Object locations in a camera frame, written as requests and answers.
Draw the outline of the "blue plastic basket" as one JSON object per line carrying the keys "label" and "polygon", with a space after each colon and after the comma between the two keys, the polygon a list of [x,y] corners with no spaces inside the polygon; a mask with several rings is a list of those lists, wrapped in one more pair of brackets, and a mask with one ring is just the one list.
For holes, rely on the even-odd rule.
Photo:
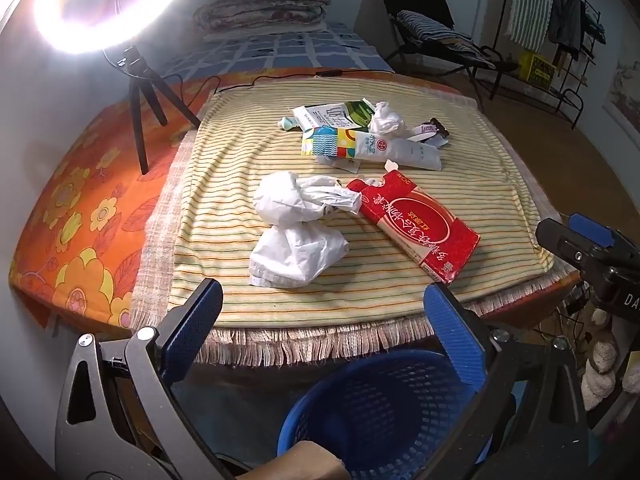
{"label": "blue plastic basket", "polygon": [[288,412],[277,453],[310,441],[353,479],[410,479],[446,439],[487,379],[443,354],[398,350],[349,362],[319,380]]}

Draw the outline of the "red paper box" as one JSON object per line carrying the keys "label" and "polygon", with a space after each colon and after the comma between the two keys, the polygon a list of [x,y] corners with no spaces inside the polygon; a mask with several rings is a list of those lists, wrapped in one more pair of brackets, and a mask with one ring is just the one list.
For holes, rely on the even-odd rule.
{"label": "red paper box", "polygon": [[360,195],[360,214],[435,281],[452,283],[480,244],[480,234],[398,170],[347,188]]}

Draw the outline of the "striped hanging towel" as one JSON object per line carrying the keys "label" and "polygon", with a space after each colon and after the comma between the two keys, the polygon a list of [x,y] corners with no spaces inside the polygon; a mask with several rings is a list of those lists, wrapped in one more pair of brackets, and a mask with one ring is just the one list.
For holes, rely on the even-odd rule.
{"label": "striped hanging towel", "polygon": [[539,52],[547,38],[553,0],[512,0],[506,36],[520,47]]}

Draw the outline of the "wall picture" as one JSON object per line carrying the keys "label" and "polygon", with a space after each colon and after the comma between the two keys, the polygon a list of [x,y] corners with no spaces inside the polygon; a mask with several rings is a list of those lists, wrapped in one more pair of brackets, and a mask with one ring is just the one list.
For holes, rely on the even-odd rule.
{"label": "wall picture", "polygon": [[603,108],[639,145],[639,61],[619,62]]}

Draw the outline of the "white tissue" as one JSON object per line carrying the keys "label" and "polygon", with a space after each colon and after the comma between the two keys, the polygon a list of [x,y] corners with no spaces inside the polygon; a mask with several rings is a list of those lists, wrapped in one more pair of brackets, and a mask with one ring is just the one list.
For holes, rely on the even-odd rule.
{"label": "white tissue", "polygon": [[368,125],[370,133],[384,138],[402,138],[408,128],[402,117],[395,112],[389,102],[377,102]]}

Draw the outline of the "white purple wrapper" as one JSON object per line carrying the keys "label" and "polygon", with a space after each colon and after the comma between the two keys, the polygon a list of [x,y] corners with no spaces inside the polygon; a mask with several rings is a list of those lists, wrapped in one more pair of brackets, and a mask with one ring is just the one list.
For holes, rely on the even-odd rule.
{"label": "white purple wrapper", "polygon": [[407,131],[407,139],[412,142],[424,142],[431,139],[432,136],[426,132],[424,124],[417,125],[416,127],[409,129]]}

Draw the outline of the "black clothes rack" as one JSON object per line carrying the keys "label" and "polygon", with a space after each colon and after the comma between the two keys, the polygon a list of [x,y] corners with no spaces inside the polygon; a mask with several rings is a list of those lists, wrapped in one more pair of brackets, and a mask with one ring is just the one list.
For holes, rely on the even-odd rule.
{"label": "black clothes rack", "polygon": [[492,45],[502,42],[516,49],[516,66],[506,76],[524,87],[518,95],[539,92],[536,103],[553,101],[553,113],[576,126],[594,48],[606,43],[596,7],[589,0],[500,0]]}

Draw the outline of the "green white snack bag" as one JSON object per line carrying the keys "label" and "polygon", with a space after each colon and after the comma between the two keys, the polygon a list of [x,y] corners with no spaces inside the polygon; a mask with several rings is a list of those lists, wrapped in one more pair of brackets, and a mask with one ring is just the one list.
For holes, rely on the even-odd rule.
{"label": "green white snack bag", "polygon": [[366,99],[294,107],[291,110],[304,131],[322,126],[367,131],[374,106]]}

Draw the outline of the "striped cushion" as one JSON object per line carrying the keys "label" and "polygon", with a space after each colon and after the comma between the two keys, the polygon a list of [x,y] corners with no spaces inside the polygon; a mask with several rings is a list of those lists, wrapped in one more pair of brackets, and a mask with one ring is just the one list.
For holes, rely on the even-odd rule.
{"label": "striped cushion", "polygon": [[461,32],[428,18],[427,16],[408,10],[396,15],[400,31],[406,36],[405,42],[415,47],[443,47],[447,53],[460,55],[468,61],[477,62],[486,68],[495,68],[488,55]]}

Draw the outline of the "striped yellow towel blanket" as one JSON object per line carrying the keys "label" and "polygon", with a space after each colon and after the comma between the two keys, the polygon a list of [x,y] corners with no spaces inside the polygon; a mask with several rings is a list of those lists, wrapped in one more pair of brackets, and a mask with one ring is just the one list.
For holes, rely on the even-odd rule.
{"label": "striped yellow towel blanket", "polygon": [[472,99],[403,81],[308,78],[208,97],[201,128],[180,146],[145,227],[132,326],[160,322],[203,278],[216,278],[224,308],[200,355],[207,364],[351,358],[431,333],[421,313],[430,278],[356,214],[335,211],[326,218],[346,238],[348,253],[308,286],[250,284],[248,258],[266,228],[252,204],[260,180],[279,170],[326,173],[326,166],[300,154],[299,133],[282,130],[279,120],[300,104],[359,98],[390,102],[412,124],[437,118],[449,130],[442,170],[408,169],[407,176],[480,236],[452,285],[459,299],[478,314],[510,314],[522,325],[548,314],[547,299],[577,278],[536,243],[536,225],[553,207]]}

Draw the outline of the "orange floral bed sheet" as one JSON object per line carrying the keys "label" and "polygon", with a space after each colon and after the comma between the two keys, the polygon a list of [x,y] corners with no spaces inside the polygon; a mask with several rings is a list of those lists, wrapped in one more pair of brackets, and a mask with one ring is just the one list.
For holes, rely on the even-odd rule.
{"label": "orange floral bed sheet", "polygon": [[[277,73],[256,84],[234,75],[221,82],[194,82],[188,91],[196,97],[197,108],[204,107],[206,96],[221,99],[220,128],[246,125],[251,136],[272,137],[254,162],[224,159],[224,166],[245,180],[236,202],[242,208],[250,206],[250,188],[264,174],[314,169],[299,153],[298,137],[277,127],[282,115],[303,102],[351,96],[388,99],[410,119],[439,119],[457,138],[470,133],[463,118],[474,112],[473,102],[454,89],[385,74],[314,78]],[[151,167],[142,174],[129,107],[117,103],[104,108],[64,156],[29,216],[10,267],[10,286],[37,323],[46,324],[51,314],[58,314],[74,325],[101,330],[130,325],[139,310],[132,295],[142,285],[142,249],[151,239],[146,229],[162,193],[177,185],[177,154],[186,146],[187,128],[177,116],[171,116],[167,126],[148,125]],[[248,227],[248,235],[230,229],[234,241],[217,272],[226,295],[224,325],[330,326],[401,311],[396,292],[372,299],[372,292],[383,288],[378,271],[362,272],[353,292],[338,271],[300,292],[250,286],[248,255],[262,226],[250,220]]]}

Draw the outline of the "folded floral quilt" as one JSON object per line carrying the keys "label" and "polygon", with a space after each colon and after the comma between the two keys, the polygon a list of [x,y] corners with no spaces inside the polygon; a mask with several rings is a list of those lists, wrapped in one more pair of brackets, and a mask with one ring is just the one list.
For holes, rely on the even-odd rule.
{"label": "folded floral quilt", "polygon": [[212,0],[194,11],[193,21],[211,34],[272,25],[317,25],[330,4],[331,0]]}

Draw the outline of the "black folding chair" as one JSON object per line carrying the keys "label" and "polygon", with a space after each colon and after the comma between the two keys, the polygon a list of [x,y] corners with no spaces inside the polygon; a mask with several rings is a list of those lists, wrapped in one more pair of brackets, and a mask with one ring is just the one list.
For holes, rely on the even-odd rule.
{"label": "black folding chair", "polygon": [[387,62],[399,58],[405,63],[409,55],[436,58],[454,66],[442,76],[465,72],[475,91],[480,90],[477,72],[489,70],[495,74],[489,97],[493,99],[498,94],[503,75],[513,66],[496,48],[480,46],[455,29],[447,0],[383,0],[383,3],[395,44],[393,52],[385,58]]}

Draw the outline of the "white plush toy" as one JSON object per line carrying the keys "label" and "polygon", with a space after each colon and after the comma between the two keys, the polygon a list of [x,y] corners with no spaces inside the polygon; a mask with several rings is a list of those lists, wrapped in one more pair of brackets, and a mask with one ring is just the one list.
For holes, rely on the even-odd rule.
{"label": "white plush toy", "polygon": [[627,364],[620,378],[623,392],[632,396],[639,394],[639,350],[631,349],[639,335],[639,326],[595,308],[590,314],[589,327],[592,329],[592,339],[580,382],[587,412],[614,392],[618,382],[617,373],[623,368],[624,360],[627,360]]}

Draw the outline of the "dark hanging jacket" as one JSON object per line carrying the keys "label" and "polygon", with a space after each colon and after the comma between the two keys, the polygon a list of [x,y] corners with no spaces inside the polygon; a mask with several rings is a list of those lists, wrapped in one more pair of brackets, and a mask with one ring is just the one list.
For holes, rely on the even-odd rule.
{"label": "dark hanging jacket", "polygon": [[604,27],[587,12],[585,1],[552,0],[549,41],[577,61],[585,35],[606,44]]}

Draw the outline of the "colourful white wrapper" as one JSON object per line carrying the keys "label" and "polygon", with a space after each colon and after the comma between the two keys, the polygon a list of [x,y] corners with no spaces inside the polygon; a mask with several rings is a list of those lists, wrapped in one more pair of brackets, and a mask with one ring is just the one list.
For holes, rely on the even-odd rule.
{"label": "colourful white wrapper", "polygon": [[337,159],[387,162],[432,171],[442,170],[434,146],[401,138],[387,139],[375,133],[321,126],[303,135],[303,155]]}

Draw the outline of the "light blue tube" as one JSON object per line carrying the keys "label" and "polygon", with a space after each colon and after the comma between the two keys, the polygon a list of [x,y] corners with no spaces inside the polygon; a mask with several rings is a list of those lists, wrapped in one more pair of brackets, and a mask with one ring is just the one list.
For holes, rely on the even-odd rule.
{"label": "light blue tube", "polygon": [[278,121],[278,126],[284,131],[300,129],[300,125],[295,117],[282,117]]}

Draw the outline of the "brown snickers wrapper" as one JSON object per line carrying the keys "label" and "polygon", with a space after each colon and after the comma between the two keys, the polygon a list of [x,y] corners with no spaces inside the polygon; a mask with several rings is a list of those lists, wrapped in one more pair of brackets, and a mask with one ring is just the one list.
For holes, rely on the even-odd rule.
{"label": "brown snickers wrapper", "polygon": [[430,119],[424,124],[424,126],[426,127],[426,132],[431,136],[439,136],[444,140],[446,140],[449,136],[449,131],[436,118]]}

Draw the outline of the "yellow crate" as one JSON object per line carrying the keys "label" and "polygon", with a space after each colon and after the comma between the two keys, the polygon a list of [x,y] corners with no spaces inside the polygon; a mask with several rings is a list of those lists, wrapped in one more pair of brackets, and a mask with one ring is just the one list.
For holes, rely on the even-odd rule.
{"label": "yellow crate", "polygon": [[532,86],[549,90],[555,75],[555,66],[543,56],[529,50],[521,52],[518,58],[518,79]]}

